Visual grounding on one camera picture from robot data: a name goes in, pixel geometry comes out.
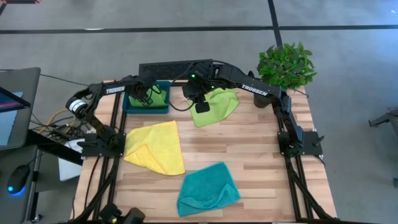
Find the computer mouse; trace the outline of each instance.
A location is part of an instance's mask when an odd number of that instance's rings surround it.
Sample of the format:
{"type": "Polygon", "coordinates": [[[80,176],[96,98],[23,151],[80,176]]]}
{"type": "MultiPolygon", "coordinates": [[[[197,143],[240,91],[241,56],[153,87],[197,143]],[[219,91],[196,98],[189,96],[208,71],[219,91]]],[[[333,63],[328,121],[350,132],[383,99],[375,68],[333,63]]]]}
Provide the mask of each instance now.
{"type": "Polygon", "coordinates": [[[8,179],[7,190],[10,194],[16,194],[20,192],[30,174],[30,168],[28,165],[21,165],[17,167],[8,179]]]}

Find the teal towel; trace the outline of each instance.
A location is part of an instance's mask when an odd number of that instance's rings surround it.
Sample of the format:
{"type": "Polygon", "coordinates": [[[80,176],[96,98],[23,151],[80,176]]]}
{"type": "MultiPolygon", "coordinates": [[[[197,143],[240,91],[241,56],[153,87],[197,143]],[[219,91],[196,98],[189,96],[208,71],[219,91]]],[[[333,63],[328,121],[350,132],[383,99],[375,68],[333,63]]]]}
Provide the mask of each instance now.
{"type": "Polygon", "coordinates": [[[177,200],[178,215],[192,215],[226,207],[241,198],[224,162],[185,176],[177,200]]]}

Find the black stripe on floor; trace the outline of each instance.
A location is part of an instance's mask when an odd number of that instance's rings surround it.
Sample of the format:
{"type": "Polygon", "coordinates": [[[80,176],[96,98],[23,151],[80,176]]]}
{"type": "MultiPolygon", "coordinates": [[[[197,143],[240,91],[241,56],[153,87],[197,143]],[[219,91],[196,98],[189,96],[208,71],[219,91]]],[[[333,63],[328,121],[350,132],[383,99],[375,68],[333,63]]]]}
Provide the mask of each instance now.
{"type": "Polygon", "coordinates": [[[280,30],[279,30],[279,25],[278,25],[278,19],[277,19],[277,16],[276,16],[274,1],[273,0],[268,0],[268,6],[269,6],[269,12],[271,14],[272,27],[274,28],[274,35],[275,35],[276,45],[277,46],[282,46],[283,45],[282,37],[280,36],[280,30]]]}
{"type": "Polygon", "coordinates": [[[0,34],[108,34],[135,32],[190,32],[190,31],[251,31],[272,30],[272,26],[203,26],[203,27],[146,27],[110,29],[42,29],[0,30],[0,34]]]}
{"type": "Polygon", "coordinates": [[[371,30],[398,29],[398,25],[353,25],[353,26],[280,26],[279,30],[371,30]]]}

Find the green cloth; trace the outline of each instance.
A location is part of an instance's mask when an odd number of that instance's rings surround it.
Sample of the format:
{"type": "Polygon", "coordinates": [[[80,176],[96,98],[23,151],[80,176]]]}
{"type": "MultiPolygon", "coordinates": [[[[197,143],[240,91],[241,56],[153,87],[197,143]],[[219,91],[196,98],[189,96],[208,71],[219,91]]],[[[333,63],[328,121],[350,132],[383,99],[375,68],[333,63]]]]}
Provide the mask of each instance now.
{"type": "MultiPolygon", "coordinates": [[[[159,89],[159,86],[153,86],[152,87],[156,92],[160,91],[160,94],[156,93],[153,90],[148,90],[147,94],[148,96],[150,96],[150,98],[154,101],[151,105],[149,105],[148,107],[163,107],[163,106],[167,106],[168,103],[166,103],[166,91],[159,89]]],[[[136,99],[134,99],[133,97],[129,96],[129,101],[130,104],[132,106],[135,107],[144,107],[142,105],[142,103],[136,99]]]]}
{"type": "Polygon", "coordinates": [[[216,210],[241,198],[224,162],[185,176],[177,200],[179,216],[216,210]]]}
{"type": "Polygon", "coordinates": [[[220,122],[226,118],[239,105],[234,90],[217,88],[205,95],[210,110],[204,113],[197,113],[194,106],[191,108],[191,115],[196,127],[203,127],[209,124],[220,122]]]}

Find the black pot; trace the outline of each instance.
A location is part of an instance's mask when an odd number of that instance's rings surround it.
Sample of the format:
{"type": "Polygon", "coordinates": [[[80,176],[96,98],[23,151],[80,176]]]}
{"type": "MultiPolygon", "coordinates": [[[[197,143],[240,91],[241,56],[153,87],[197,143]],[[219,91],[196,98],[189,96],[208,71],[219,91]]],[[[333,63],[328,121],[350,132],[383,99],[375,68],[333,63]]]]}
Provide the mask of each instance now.
{"type": "Polygon", "coordinates": [[[265,108],[271,103],[271,100],[268,97],[254,94],[253,102],[258,108],[265,108]]]}

